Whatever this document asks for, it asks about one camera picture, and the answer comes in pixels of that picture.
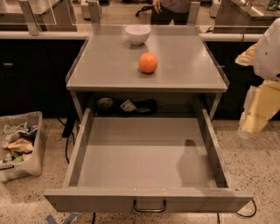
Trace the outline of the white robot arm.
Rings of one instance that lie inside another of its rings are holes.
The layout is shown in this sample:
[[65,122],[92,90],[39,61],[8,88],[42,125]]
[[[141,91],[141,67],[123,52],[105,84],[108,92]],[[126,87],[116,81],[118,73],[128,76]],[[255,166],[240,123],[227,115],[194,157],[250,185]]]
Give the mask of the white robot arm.
[[239,121],[239,136],[251,138],[280,111],[280,18],[235,63],[252,66],[255,75],[263,78],[260,86],[249,88]]

